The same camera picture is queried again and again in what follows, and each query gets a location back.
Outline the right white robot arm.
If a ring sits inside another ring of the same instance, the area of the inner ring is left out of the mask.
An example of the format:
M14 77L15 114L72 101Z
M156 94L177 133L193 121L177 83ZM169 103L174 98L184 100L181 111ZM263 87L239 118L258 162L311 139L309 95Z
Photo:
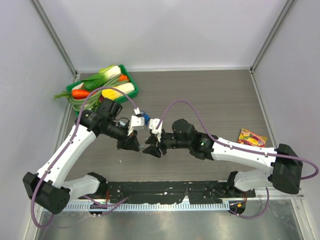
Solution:
M148 122L150 137L143 153L160 158L169 149L188 149L200 160L228 161L252 167L251 171L233 171L226 182L226 193L233 198L256 188L273 187L286 194L300 191L303 163L285 144L278 148L256 147L228 141L222 137L199 132L185 119L172 124L172 132L162 129L158 118Z

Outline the blue black stapler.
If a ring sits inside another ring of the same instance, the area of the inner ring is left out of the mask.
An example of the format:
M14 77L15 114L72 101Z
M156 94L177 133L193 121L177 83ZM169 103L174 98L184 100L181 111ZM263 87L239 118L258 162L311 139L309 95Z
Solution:
M147 126L151 119L150 116L145 111L141 111L140 114L142 117L144 117L144 122L145 122L145 125Z

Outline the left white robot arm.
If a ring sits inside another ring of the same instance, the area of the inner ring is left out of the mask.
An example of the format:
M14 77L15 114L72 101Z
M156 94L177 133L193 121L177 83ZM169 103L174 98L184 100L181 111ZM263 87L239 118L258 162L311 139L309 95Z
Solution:
M120 126L116 118L122 105L104 99L96 110L82 110L68 137L36 173L27 172L22 179L28 197L50 213L59 214L70 200L91 195L100 200L108 191L107 179L95 172L82 178L66 181L66 177L84 150L106 135L117 141L116 147L138 152L137 131L127 124Z

